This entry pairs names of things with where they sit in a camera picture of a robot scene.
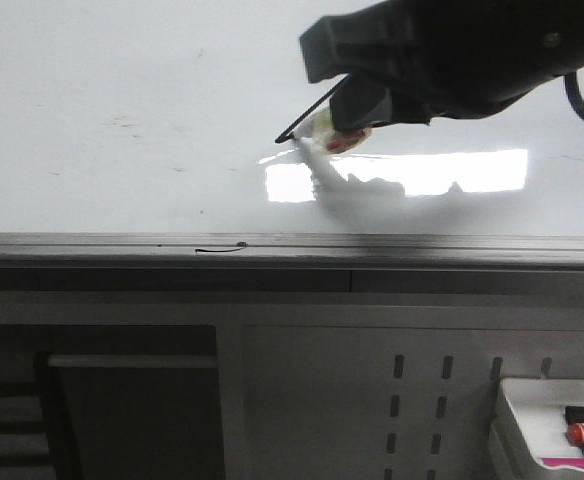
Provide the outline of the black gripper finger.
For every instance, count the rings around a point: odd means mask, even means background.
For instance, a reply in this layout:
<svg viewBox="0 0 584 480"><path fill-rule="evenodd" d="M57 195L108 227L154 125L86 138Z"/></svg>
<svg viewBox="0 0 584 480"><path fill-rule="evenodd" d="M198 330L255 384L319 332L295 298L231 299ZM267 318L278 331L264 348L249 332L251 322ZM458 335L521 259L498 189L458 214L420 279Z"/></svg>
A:
<svg viewBox="0 0 584 480"><path fill-rule="evenodd" d="M342 74L391 82L405 73L415 46L415 5L383 1L344 15L321 17L299 37L308 82Z"/></svg>
<svg viewBox="0 0 584 480"><path fill-rule="evenodd" d="M393 104L391 90L362 76L350 75L329 101L337 131L389 125Z"/></svg>

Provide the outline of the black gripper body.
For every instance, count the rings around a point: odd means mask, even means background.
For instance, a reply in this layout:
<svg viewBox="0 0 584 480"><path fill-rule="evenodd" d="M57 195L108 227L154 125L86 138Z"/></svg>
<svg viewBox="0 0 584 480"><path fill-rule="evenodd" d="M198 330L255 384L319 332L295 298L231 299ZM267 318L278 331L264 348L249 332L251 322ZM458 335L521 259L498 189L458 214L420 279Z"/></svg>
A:
<svg viewBox="0 0 584 480"><path fill-rule="evenodd" d="M392 81L390 124L483 119L564 80L584 121L584 1L412 1L415 46Z"/></svg>

